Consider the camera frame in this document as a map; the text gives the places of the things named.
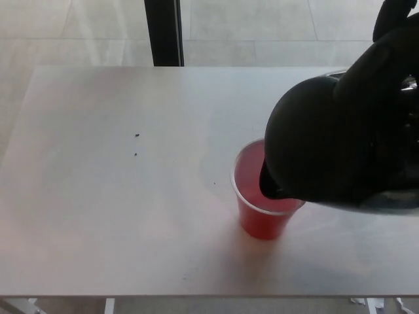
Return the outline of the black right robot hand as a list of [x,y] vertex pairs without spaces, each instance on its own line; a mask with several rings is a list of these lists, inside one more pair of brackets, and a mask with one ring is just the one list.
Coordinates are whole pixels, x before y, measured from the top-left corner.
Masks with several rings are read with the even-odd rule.
[[418,13],[409,16],[416,4],[417,0],[385,0],[374,25],[373,42],[393,29],[418,26]]

